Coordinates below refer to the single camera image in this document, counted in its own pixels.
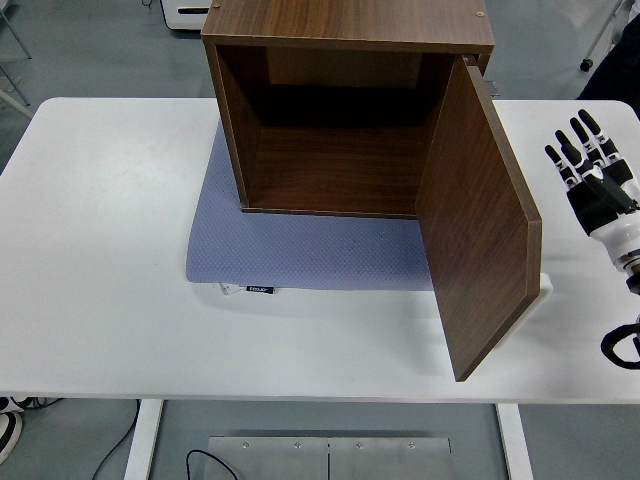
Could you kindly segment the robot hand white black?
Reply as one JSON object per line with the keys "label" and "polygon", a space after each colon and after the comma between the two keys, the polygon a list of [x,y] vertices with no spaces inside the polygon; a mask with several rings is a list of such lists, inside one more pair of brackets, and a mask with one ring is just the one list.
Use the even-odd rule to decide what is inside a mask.
{"label": "robot hand white black", "polygon": [[570,119],[580,145],[564,131],[544,151],[585,234],[602,243],[619,271],[639,268],[639,180],[613,139],[585,109]]}

